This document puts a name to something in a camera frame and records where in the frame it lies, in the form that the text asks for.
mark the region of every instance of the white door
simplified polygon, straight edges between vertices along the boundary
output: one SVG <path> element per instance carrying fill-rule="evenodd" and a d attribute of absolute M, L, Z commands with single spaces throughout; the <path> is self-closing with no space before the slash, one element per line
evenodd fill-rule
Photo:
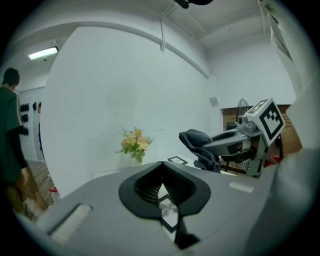
<path fill-rule="evenodd" d="M 36 109 L 33 111 L 33 137 L 34 137 L 34 145 L 35 145 L 35 151 L 38 160 L 44 161 L 44 154 L 41 151 L 40 147 L 40 141 L 39 141 L 39 123 L 40 123 L 40 118 L 41 114 L 38 113 L 38 105 L 40 102 L 42 102 L 42 99 L 44 98 L 44 93 L 45 93 L 45 87 L 38 88 L 36 90 L 36 95 L 34 102 L 36 104 Z"/>
<path fill-rule="evenodd" d="M 29 110 L 20 112 L 21 116 L 27 115 L 28 121 L 23 122 L 23 127 L 28 129 L 28 135 L 20 135 L 21 149 L 26 160 L 37 161 L 38 154 L 35 150 L 34 140 L 34 110 L 32 104 L 35 101 L 36 90 L 27 90 L 19 93 L 20 105 L 29 104 Z"/>

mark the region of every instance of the fluorescent light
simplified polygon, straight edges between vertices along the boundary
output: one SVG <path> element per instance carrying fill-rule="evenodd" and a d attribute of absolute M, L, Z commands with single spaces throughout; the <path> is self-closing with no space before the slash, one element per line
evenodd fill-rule
<path fill-rule="evenodd" d="M 32 53 L 32 54 L 28 55 L 28 57 L 30 58 L 30 60 L 34 60 L 37 58 L 41 58 L 41 57 L 56 54 L 56 53 L 58 53 L 58 48 L 55 46 L 55 47 L 52 47 L 49 49 L 45 49 L 45 50 L 41 50 L 41 51 L 37 51 L 35 53 Z"/>

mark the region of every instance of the plastic part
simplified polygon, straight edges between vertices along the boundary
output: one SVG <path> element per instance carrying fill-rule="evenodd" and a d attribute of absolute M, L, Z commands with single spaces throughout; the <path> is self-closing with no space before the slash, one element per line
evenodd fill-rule
<path fill-rule="evenodd" d="M 158 192 L 164 184 L 179 217 L 198 213 L 210 198 L 211 190 L 201 179 L 166 162 L 127 178 L 119 188 L 119 197 L 133 214 L 145 219 L 162 219 Z"/>

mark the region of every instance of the small sign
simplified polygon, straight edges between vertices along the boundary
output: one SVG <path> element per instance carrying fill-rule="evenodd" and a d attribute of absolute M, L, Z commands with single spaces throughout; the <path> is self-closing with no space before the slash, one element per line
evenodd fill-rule
<path fill-rule="evenodd" d="M 174 156 L 174 157 L 168 158 L 168 161 L 169 162 L 175 162 L 175 163 L 182 164 L 182 165 L 186 165 L 188 163 L 187 161 L 181 159 L 178 156 Z"/>

